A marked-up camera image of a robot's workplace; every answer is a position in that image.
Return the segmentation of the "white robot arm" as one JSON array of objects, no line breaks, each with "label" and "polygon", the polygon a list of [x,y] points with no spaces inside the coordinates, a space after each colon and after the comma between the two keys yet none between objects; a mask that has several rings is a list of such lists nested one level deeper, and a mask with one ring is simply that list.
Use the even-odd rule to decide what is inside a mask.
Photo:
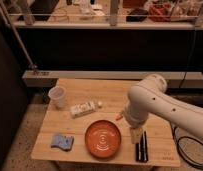
[{"label": "white robot arm", "polygon": [[128,90],[124,117],[132,128],[139,128],[155,114],[203,141],[203,108],[165,94],[167,81],[159,74],[146,76]]}]

